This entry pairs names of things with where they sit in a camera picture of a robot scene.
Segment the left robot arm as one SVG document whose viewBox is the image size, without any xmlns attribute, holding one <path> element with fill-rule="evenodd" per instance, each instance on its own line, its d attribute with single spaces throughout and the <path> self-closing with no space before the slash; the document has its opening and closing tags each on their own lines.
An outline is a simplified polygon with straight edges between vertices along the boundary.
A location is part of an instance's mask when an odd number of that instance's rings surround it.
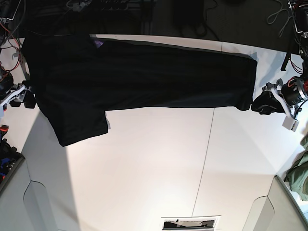
<svg viewBox="0 0 308 231">
<path fill-rule="evenodd" d="M 282 11 L 288 12 L 288 21 L 293 22 L 289 44 L 281 71 L 291 64 L 298 76 L 291 77 L 286 83 L 278 79 L 275 84 L 267 83 L 262 93 L 253 101 L 251 109 L 261 115 L 285 113 L 287 118 L 296 120 L 302 107 L 308 102 L 308 2 L 289 0 L 289 9 L 281 9 L 267 18 L 273 24 Z"/>
</svg>

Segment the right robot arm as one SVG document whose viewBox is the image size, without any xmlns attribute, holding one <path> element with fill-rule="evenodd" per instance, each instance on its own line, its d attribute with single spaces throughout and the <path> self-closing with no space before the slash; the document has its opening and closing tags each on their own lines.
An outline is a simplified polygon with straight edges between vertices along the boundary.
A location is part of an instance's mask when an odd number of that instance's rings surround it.
<svg viewBox="0 0 308 231">
<path fill-rule="evenodd" d="M 30 83 L 24 80 L 15 84 L 12 72 L 24 64 L 21 54 L 21 42 L 15 32 L 25 19 L 25 0 L 2 0 L 0 2 L 0 50 L 13 49 L 16 63 L 13 67 L 0 65 L 0 109 L 5 111 L 8 106 L 34 109 L 36 99 Z"/>
</svg>

